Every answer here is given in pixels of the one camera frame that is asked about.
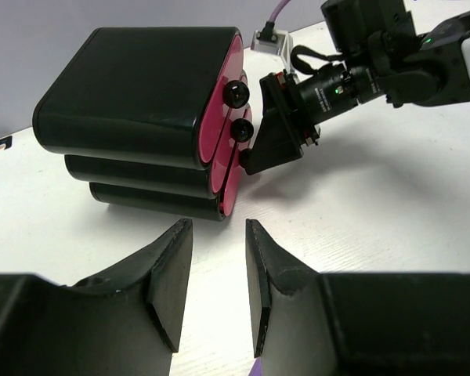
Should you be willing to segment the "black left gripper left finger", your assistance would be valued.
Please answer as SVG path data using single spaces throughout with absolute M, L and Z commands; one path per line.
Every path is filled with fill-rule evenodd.
M 72 286 L 0 274 L 0 375 L 167 375 L 179 350 L 193 252 L 181 219 Z

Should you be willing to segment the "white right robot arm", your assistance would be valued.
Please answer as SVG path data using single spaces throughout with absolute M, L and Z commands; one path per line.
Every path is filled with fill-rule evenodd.
M 425 34 L 401 1 L 327 1 L 321 11 L 336 53 L 320 68 L 306 62 L 316 52 L 273 20 L 254 34 L 252 49 L 279 55 L 284 69 L 259 82 L 262 121 L 240 153 L 249 175 L 298 160 L 323 122 L 378 97 L 395 108 L 470 102 L 470 11 Z

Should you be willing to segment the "pink bottom drawer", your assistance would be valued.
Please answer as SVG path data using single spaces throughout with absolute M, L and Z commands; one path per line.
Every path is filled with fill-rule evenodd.
M 240 166 L 239 154 L 235 154 L 220 201 L 220 211 L 224 216 L 230 216 L 233 211 L 242 172 L 243 168 Z

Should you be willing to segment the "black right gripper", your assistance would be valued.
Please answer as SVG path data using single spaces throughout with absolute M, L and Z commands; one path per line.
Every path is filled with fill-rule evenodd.
M 300 82 L 283 71 L 259 84 L 262 120 L 252 147 L 245 150 L 248 175 L 301 159 L 301 142 L 317 144 L 320 123 L 383 95 L 367 65 L 326 64 Z

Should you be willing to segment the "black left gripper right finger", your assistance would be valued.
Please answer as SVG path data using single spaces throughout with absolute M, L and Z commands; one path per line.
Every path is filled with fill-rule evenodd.
M 264 375 L 470 375 L 470 273 L 320 273 L 245 225 Z

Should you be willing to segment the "pink top drawer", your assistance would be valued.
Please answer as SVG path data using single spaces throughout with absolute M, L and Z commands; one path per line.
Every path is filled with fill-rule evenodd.
M 244 52 L 242 38 L 239 34 L 236 34 L 230 43 L 213 93 L 211 94 L 211 98 L 201 121 L 198 151 L 203 163 L 207 163 L 212 159 L 226 115 L 229 111 L 229 107 L 224 103 L 222 95 L 223 89 L 226 83 L 240 77 L 243 61 Z

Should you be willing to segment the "purple curved lego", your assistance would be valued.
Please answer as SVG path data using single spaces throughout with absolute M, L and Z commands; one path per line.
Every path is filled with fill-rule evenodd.
M 256 359 L 248 376 L 262 376 L 262 363 L 260 359 Z

